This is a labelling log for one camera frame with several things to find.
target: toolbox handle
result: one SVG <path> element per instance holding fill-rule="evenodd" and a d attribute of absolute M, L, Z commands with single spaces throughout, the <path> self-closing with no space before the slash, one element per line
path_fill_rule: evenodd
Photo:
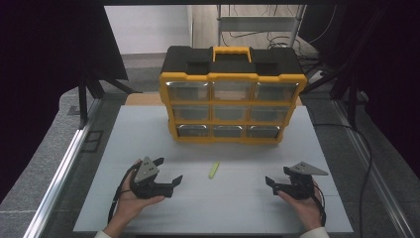
<path fill-rule="evenodd" d="M 249 47 L 213 47 L 213 61 L 216 55 L 247 55 L 248 62 L 251 62 Z"/>

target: human hand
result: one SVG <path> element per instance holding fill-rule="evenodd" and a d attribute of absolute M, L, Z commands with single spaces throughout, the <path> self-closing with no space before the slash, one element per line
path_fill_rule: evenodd
<path fill-rule="evenodd" d="M 313 180 L 315 184 L 315 196 L 321 201 L 321 196 L 317 188 L 318 184 Z M 315 201 L 309 197 L 304 200 L 296 200 L 284 191 L 278 191 L 278 195 L 289 203 L 296 211 L 299 219 L 302 221 L 306 231 L 313 230 L 321 227 L 321 213 Z"/>
<path fill-rule="evenodd" d="M 111 221 L 105 227 L 104 232 L 111 237 L 118 237 L 129 222 L 139 215 L 142 210 L 150 205 L 156 204 L 164 200 L 164 196 L 155 196 L 149 199 L 137 198 L 130 190 L 130 181 L 133 172 L 124 180 L 120 198 L 118 200 L 117 209 Z"/>

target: white cord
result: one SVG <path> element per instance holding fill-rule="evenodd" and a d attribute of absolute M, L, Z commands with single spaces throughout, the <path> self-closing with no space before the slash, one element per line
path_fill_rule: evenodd
<path fill-rule="evenodd" d="M 315 38 L 314 40 L 312 40 L 312 41 L 308 42 L 308 44 L 311 44 L 311 43 L 313 43 L 313 42 L 317 41 L 318 39 L 320 39 L 322 36 L 324 36 L 324 34 L 325 34 L 325 33 L 328 31 L 328 29 L 330 28 L 331 23 L 333 22 L 334 15 L 336 14 L 336 9 L 337 9 L 337 5 L 335 5 L 335 6 L 334 6 L 334 12 L 333 12 L 333 15 L 331 16 L 330 23 L 328 23 L 328 26 L 327 26 L 327 28 L 325 29 L 325 31 L 321 34 L 321 36 L 319 36 L 319 37 Z"/>

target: clear plastic drawer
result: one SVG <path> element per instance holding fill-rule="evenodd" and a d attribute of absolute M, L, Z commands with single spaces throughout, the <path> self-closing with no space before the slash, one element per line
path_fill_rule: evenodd
<path fill-rule="evenodd" d="M 208 125 L 176 125 L 178 137 L 209 137 Z"/>
<path fill-rule="evenodd" d="M 275 139 L 279 132 L 279 126 L 249 126 L 247 128 L 247 137 Z"/>
<path fill-rule="evenodd" d="M 173 105 L 175 120 L 208 120 L 208 105 Z"/>
<path fill-rule="evenodd" d="M 245 121 L 247 119 L 248 106 L 214 105 L 213 119 L 221 121 Z"/>
<path fill-rule="evenodd" d="M 170 100 L 198 100 L 209 99 L 208 82 L 170 81 L 166 83 Z"/>
<path fill-rule="evenodd" d="M 299 83 L 257 83 L 254 100 L 290 101 Z"/>
<path fill-rule="evenodd" d="M 252 121 L 283 122 L 289 107 L 287 106 L 252 106 L 250 119 Z"/>
<path fill-rule="evenodd" d="M 214 137 L 241 138 L 244 126 L 213 126 Z"/>
<path fill-rule="evenodd" d="M 248 81 L 213 82 L 214 100 L 250 100 L 253 84 Z"/>

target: gray carpet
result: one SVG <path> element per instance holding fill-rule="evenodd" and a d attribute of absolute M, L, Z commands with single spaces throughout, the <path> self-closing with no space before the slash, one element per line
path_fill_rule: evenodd
<path fill-rule="evenodd" d="M 158 67 L 130 67 L 127 68 L 127 73 L 130 80 L 122 81 L 124 84 L 139 91 L 158 90 Z M 127 97 L 121 90 L 106 82 L 102 82 L 102 85 L 107 93 L 42 237 L 93 237 L 93 234 L 73 233 L 72 228 L 96 173 L 119 108 Z M 328 96 L 330 88 L 331 84 L 326 84 L 301 96 L 314 124 L 341 124 L 337 110 Z M 67 113 L 78 104 L 76 92 L 71 90 L 61 98 L 60 110 L 43 143 L 15 187 L 0 205 L 0 237 L 22 237 L 31 222 L 77 129 L 78 116 Z M 374 162 L 396 196 L 414 232 L 420 234 L 419 179 L 369 120 L 362 106 L 358 107 L 357 125 L 366 135 Z M 359 237 L 359 192 L 365 169 L 345 128 L 316 126 L 316 133 L 355 230 L 353 234 L 334 234 L 332 237 Z M 363 216 L 365 237 L 398 237 L 384 205 L 370 182 L 365 192 Z"/>

